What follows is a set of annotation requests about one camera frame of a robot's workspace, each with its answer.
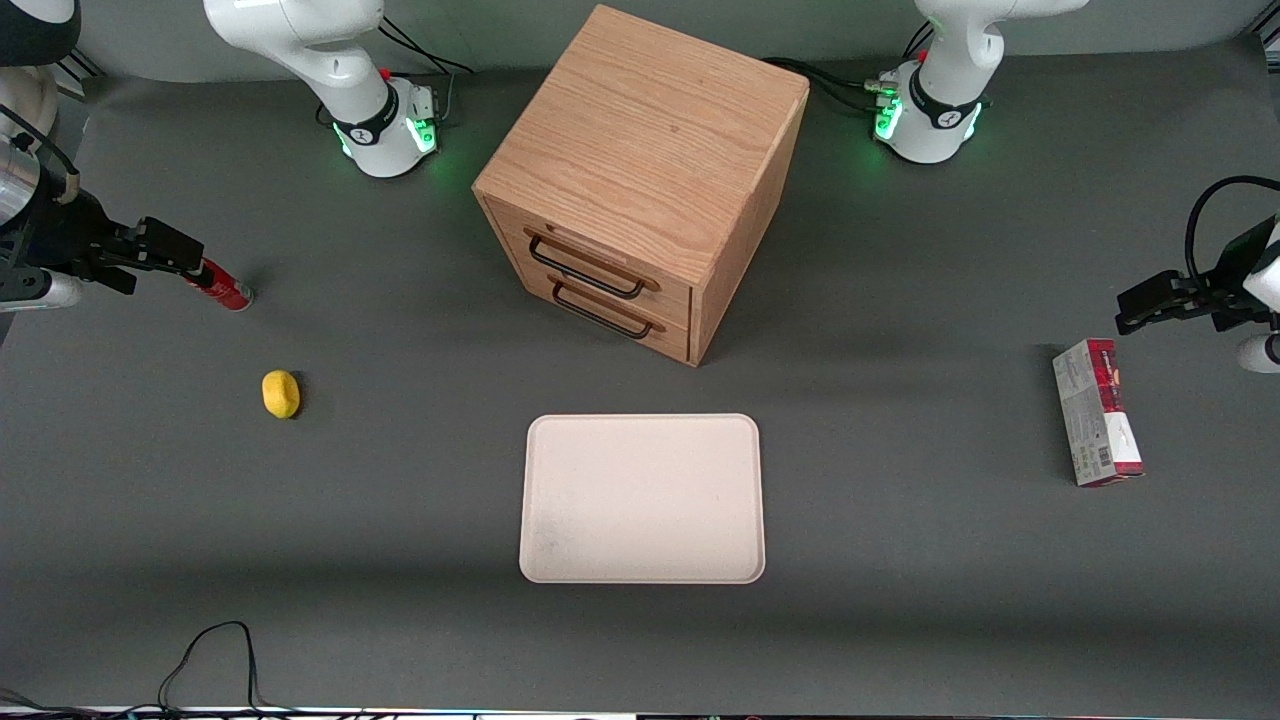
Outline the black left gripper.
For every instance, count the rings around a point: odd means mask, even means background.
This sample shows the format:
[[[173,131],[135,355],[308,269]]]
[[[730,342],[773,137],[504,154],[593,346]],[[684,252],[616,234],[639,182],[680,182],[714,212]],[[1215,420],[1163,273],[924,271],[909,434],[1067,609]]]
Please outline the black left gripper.
[[[1130,288],[1117,296],[1116,332],[1130,336],[1161,322],[1201,315],[1197,304],[1215,301],[1210,314],[1216,332],[1249,323],[1267,323],[1279,313],[1279,228],[1272,217],[1229,242],[1219,263],[1206,274],[1165,270],[1149,288]]]

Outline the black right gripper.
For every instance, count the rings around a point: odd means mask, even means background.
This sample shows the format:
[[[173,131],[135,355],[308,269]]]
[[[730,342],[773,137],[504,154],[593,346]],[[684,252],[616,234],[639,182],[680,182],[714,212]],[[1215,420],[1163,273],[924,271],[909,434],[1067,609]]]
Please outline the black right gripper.
[[[118,266],[104,256],[115,240]],[[90,193],[65,205],[35,197],[3,223],[5,304],[49,302],[60,275],[132,296],[137,278],[119,266],[196,278],[204,272],[204,243],[152,217],[119,224]]]

